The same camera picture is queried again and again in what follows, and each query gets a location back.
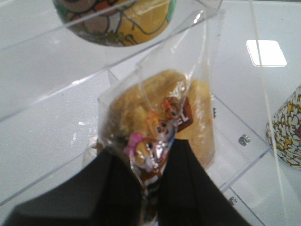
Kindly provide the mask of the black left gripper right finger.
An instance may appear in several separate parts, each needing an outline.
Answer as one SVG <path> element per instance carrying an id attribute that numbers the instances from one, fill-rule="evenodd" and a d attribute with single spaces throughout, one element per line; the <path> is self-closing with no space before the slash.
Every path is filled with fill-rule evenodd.
<path id="1" fill-rule="evenodd" d="M 161 226 L 245 226 L 202 168 L 187 140 L 175 140 L 159 190 Z"/>

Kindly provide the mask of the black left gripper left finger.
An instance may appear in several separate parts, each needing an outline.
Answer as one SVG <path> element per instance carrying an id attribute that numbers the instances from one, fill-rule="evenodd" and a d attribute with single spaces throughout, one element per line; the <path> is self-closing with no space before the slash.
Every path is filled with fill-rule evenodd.
<path id="1" fill-rule="evenodd" d="M 60 186 L 13 208 L 5 226 L 137 226 L 140 188 L 117 157 L 104 152 Z"/>

